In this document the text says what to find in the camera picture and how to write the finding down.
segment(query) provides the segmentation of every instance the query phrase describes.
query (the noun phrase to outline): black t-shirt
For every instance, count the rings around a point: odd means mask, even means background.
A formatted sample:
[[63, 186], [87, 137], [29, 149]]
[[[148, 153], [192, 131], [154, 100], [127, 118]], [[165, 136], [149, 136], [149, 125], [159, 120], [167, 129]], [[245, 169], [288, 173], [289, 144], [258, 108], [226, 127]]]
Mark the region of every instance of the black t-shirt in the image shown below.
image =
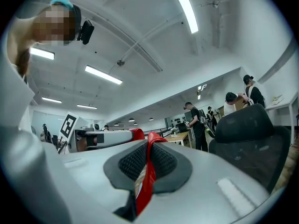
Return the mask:
[[199, 113], [199, 110], [196, 109], [195, 107], [191, 109], [191, 115], [192, 115], [192, 118], [196, 115], [197, 116], [197, 119], [198, 121], [196, 121], [194, 124], [193, 124], [193, 130], [194, 132], [201, 132], [204, 125], [200, 123], [200, 113]]
[[[250, 88], [250, 86], [246, 87], [246, 89], [245, 89], [245, 93], [246, 93], [247, 97], [249, 97], [249, 88]], [[253, 103], [261, 104], [263, 107], [265, 107], [264, 98], [258, 88], [256, 88], [256, 87], [252, 88], [250, 98], [253, 100]]]
[[215, 116], [213, 115], [214, 112], [213, 112], [213, 111], [208, 111], [207, 113], [210, 114], [210, 115], [212, 116], [211, 121], [212, 121], [212, 122], [215, 122], [215, 121], [216, 121], [216, 118], [215, 118]]

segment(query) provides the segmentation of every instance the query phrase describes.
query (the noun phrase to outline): person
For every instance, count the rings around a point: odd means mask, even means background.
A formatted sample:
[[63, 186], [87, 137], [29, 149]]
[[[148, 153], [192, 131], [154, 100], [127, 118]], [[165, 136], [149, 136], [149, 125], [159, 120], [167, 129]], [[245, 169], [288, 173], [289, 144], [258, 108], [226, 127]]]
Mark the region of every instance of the person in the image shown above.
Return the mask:
[[9, 70], [10, 67], [13, 67], [13, 72], [16, 72], [21, 77], [25, 86], [18, 79], [10, 79], [10, 82], [7, 78], [5, 80], [7, 85], [18, 87], [18, 92], [15, 95], [12, 94], [10, 100], [13, 101], [13, 97], [16, 98], [20, 93], [24, 94], [25, 98], [22, 101], [24, 105], [20, 105], [20, 109], [14, 111], [14, 119], [8, 119], [9, 114], [13, 112], [9, 105], [9, 100], [4, 107], [1, 107], [6, 110], [3, 115], [1, 114], [2, 125], [8, 124], [9, 121], [10, 125], [16, 125], [22, 130], [32, 132], [27, 104], [33, 98], [34, 93], [26, 84], [30, 48], [37, 43], [63, 42], [68, 44], [75, 39], [76, 33], [80, 30], [80, 25], [81, 11], [69, 0], [52, 0], [49, 6], [35, 17], [27, 19], [12, 18], [2, 36], [0, 74], [13, 75]]
[[251, 98], [253, 100], [254, 104], [261, 104], [265, 108], [265, 99], [262, 96], [260, 90], [257, 87], [252, 87], [253, 85], [253, 77], [249, 75], [245, 75], [243, 78], [243, 81], [246, 85], [245, 88], [245, 94], [247, 97]]
[[104, 132], [109, 131], [109, 126], [108, 125], [104, 125], [104, 128], [102, 128], [101, 131], [104, 131]]
[[200, 120], [199, 110], [195, 108], [191, 102], [187, 102], [185, 104], [185, 108], [191, 111], [191, 116], [193, 117], [193, 120], [187, 125], [187, 127], [189, 128], [193, 126], [196, 149], [208, 152], [205, 126], [199, 121]]
[[236, 107], [235, 107], [235, 103], [238, 99], [238, 97], [242, 97], [244, 99], [244, 101], [248, 101], [248, 98], [242, 94], [242, 93], [238, 93], [238, 95], [232, 93], [232, 92], [228, 92], [225, 96], [225, 102], [224, 102], [224, 115], [229, 115], [236, 110]]
[[215, 132], [215, 127], [217, 126], [217, 120], [216, 120], [215, 116], [217, 114], [212, 111], [212, 107], [210, 107], [210, 106], [207, 108], [207, 114], [212, 122], [212, 129]]
[[47, 142], [47, 143], [52, 143], [51, 134], [50, 134], [49, 130], [47, 129], [46, 124], [43, 124], [43, 131], [41, 133], [41, 141]]

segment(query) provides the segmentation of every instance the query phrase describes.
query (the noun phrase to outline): ceiling light fixture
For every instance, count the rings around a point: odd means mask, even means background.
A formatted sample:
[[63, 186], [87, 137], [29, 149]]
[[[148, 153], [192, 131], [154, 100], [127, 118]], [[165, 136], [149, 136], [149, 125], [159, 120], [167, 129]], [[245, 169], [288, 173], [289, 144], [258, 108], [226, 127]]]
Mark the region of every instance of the ceiling light fixture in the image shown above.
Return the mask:
[[191, 33], [197, 32], [198, 26], [197, 26], [196, 18], [195, 18], [190, 1], [189, 0], [178, 0], [178, 1], [181, 4], [182, 9], [186, 15]]
[[51, 101], [51, 102], [55, 102], [55, 103], [62, 103], [60, 100], [55, 100], [55, 99], [49, 99], [49, 98], [46, 98], [46, 97], [42, 97], [43, 100], [46, 100], [46, 101]]
[[204, 84], [204, 85], [202, 86], [201, 90], [203, 91], [204, 88], [206, 88], [206, 84]]
[[50, 60], [54, 60], [55, 57], [55, 53], [53, 52], [49, 52], [49, 51], [45, 51], [45, 50], [41, 50], [41, 49], [37, 49], [37, 48], [30, 48], [30, 53], [36, 56], [42, 56], [44, 58], [48, 58]]
[[77, 105], [78, 107], [81, 107], [81, 108], [88, 108], [88, 109], [97, 109], [97, 107], [91, 107], [91, 106], [85, 106], [85, 105]]
[[108, 75], [108, 74], [106, 74], [106, 73], [104, 73], [102, 71], [99, 71], [99, 70], [97, 70], [97, 69], [95, 69], [95, 68], [93, 68], [93, 67], [91, 67], [89, 65], [87, 65], [85, 67], [85, 71], [87, 71], [87, 72], [89, 72], [91, 74], [94, 74], [96, 76], [99, 76], [101, 78], [104, 78], [104, 79], [106, 79], [108, 81], [111, 81], [113, 83], [116, 83], [116, 84], [121, 84], [122, 83], [121, 80], [116, 79], [116, 78], [112, 77], [111, 75]]

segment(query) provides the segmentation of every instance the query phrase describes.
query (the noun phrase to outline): wooden desk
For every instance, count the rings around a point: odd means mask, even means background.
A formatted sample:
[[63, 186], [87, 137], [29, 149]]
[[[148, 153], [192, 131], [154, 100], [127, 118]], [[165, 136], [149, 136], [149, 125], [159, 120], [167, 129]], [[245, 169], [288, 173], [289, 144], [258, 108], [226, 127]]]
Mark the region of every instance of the wooden desk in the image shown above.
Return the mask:
[[277, 105], [271, 105], [271, 106], [265, 108], [266, 111], [277, 110], [277, 109], [286, 108], [286, 107], [289, 108], [290, 118], [291, 118], [291, 144], [294, 144], [294, 142], [295, 142], [295, 122], [294, 122], [294, 118], [293, 118], [292, 104], [294, 103], [294, 101], [297, 98], [298, 98], [298, 92], [296, 92], [292, 96], [285, 97]]
[[189, 139], [190, 148], [192, 148], [189, 132], [177, 133], [177, 137], [173, 138], [173, 137], [169, 136], [169, 137], [166, 137], [165, 139], [170, 143], [181, 142], [181, 145], [184, 146], [184, 139], [187, 136]]

